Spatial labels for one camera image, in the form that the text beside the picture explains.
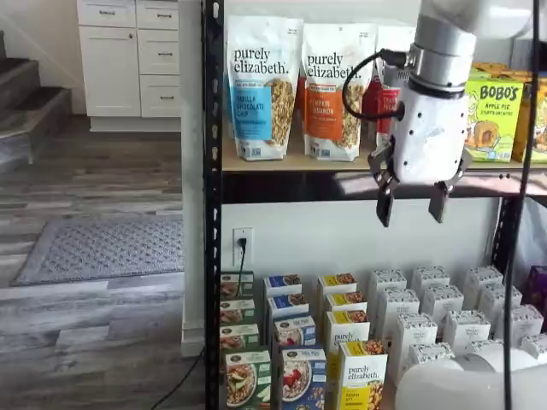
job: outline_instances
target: vanilla chocolate chip granola bag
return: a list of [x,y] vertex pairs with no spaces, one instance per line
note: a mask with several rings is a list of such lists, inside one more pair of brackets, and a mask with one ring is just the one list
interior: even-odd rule
[[287,152],[302,28],[298,19],[228,18],[233,132],[238,155],[245,160],[280,160]]

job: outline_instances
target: black cable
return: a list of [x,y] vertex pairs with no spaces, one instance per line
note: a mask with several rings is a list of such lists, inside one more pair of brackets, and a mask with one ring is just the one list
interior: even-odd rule
[[536,111],[538,106],[538,76],[539,76],[539,0],[533,0],[532,8],[532,92],[530,100],[530,120],[528,121],[528,140],[526,142],[526,153],[522,166],[521,190],[519,191],[518,202],[515,211],[515,226],[511,236],[507,270],[505,272],[505,301],[503,302],[503,391],[505,410],[513,408],[511,392],[511,302],[513,289],[513,265],[515,252],[521,227],[522,209],[526,199],[526,186],[530,174],[530,162],[532,159],[532,147],[534,128],[536,122]]
[[205,352],[205,348],[202,348],[202,351],[199,352],[199,356],[196,358],[196,361],[194,361],[194,363],[191,365],[190,369],[188,370],[188,372],[186,372],[185,376],[177,383],[176,386],[174,386],[171,391],[169,391],[165,396],[163,396],[160,400],[158,400],[156,402],[156,404],[154,404],[154,406],[152,406],[150,408],[150,410],[156,410],[165,400],[167,400],[169,397],[171,397],[173,395],[173,393],[175,391],[177,391],[179,389],[180,386],[182,386],[182,384],[186,381],[186,379],[188,379],[188,377],[190,376],[192,370],[194,370],[194,368],[197,366],[197,363],[199,363],[199,361],[201,360],[202,356],[203,356],[203,352]]
[[357,64],[353,68],[353,70],[350,71],[350,73],[348,74],[348,77],[345,79],[344,87],[342,87],[342,103],[344,104],[345,110],[351,115],[353,115],[354,117],[358,118],[359,120],[376,121],[376,120],[381,120],[383,118],[392,118],[392,117],[402,118],[403,112],[400,109],[401,107],[398,108],[396,111],[369,115],[364,113],[358,113],[351,107],[351,104],[348,102],[347,95],[348,95],[348,90],[350,88],[351,80],[353,80],[353,78],[357,75],[357,73],[363,67],[369,64],[369,62],[373,62],[377,58],[381,58],[382,60],[386,62],[386,64],[390,66],[404,68],[404,65],[406,64],[406,60],[407,60],[407,55],[406,53],[399,52],[399,51],[382,49],[379,52],[365,58],[363,61]]

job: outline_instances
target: granola bag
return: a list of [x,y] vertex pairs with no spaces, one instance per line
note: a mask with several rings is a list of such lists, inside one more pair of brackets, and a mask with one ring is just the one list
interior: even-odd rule
[[227,66],[238,156],[281,160],[297,94],[303,21],[230,16]]
[[[345,110],[342,87],[353,67],[374,53],[375,36],[370,24],[304,25],[306,155],[328,161],[353,161],[359,156],[361,123]],[[371,76],[369,64],[350,83],[348,98],[357,112]]]

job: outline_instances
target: bobo's box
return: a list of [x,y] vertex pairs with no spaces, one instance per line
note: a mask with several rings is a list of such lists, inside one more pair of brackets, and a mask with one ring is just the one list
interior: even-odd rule
[[465,147],[474,161],[510,161],[522,86],[513,79],[471,78],[466,83],[469,100]]

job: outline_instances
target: staircase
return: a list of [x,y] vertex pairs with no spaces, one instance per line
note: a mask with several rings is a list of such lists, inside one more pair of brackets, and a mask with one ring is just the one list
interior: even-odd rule
[[6,57],[0,31],[0,173],[32,164],[70,113],[70,90],[40,86],[38,62]]

